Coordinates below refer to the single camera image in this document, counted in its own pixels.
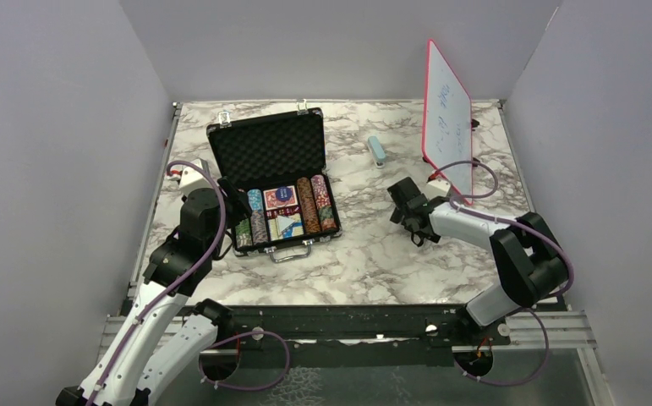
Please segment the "blue boxed card deck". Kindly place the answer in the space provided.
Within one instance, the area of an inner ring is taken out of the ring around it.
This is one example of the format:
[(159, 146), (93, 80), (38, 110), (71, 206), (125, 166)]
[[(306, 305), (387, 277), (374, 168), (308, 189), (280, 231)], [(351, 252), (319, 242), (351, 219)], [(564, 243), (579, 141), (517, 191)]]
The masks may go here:
[(270, 241), (280, 241), (304, 235), (304, 224), (300, 214), (276, 215), (267, 221)]

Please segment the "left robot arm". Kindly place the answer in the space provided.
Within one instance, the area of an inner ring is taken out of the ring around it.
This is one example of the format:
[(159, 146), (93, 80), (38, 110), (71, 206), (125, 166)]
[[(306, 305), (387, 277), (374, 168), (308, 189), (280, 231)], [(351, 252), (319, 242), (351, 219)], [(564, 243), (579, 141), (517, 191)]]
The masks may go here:
[(152, 252), (133, 305), (106, 353), (57, 405), (153, 405), (198, 352), (233, 335), (225, 306), (208, 299), (177, 335), (167, 328), (219, 256), (225, 231), (251, 215), (249, 198), (226, 178), (186, 195), (179, 225)]

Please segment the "black poker case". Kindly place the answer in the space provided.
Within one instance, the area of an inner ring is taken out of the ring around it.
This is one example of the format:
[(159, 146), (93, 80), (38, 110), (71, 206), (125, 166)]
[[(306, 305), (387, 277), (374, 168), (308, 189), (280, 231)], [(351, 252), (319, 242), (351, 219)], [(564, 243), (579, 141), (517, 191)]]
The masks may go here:
[(244, 192), (251, 189), (263, 191), (279, 186), (293, 185), (299, 178), (309, 180), (317, 174), (323, 175), (331, 197), (333, 215), (337, 229), (270, 241), (264, 244), (238, 250), (236, 247), (236, 221), (230, 230), (235, 238), (234, 253), (237, 256), (268, 254), (272, 261), (277, 251), (303, 246), (304, 256), (309, 256), (316, 243), (327, 242), (342, 234), (342, 225), (337, 212), (331, 181), (326, 174), (326, 142), (324, 114), (318, 107), (308, 107), (299, 101), (298, 108), (257, 118), (234, 120), (229, 112), (221, 111), (217, 123), (208, 126), (207, 139), (216, 158), (216, 164), (223, 177)]

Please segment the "blue small blind button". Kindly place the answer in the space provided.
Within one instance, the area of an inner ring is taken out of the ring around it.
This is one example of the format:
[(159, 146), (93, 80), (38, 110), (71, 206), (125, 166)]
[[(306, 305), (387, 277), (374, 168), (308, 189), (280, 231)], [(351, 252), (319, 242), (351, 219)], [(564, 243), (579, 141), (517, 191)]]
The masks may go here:
[(275, 197), (279, 203), (291, 204), (295, 201), (295, 194), (293, 186), (282, 186), (276, 189)]

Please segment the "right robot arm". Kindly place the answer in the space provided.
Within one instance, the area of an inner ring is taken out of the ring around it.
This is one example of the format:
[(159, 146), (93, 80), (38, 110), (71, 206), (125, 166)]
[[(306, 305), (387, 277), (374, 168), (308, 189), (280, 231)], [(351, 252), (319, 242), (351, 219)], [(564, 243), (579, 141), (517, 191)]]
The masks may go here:
[(430, 199), (411, 178), (387, 191), (395, 204), (391, 221), (403, 226), (415, 245), (458, 239), (494, 259), (497, 281), (456, 313), (453, 324), (462, 342), (477, 343), (494, 322), (570, 286), (571, 262), (539, 214), (497, 217), (461, 206), (455, 196)]

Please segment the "clear triangle card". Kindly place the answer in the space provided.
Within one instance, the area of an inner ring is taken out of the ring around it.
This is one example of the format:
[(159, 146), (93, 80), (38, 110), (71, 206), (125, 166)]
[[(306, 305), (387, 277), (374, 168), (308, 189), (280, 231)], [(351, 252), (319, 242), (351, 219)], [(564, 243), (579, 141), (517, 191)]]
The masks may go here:
[(296, 221), (291, 217), (278, 216), (276, 217), (277, 231), (281, 236), (286, 236), (293, 228)]

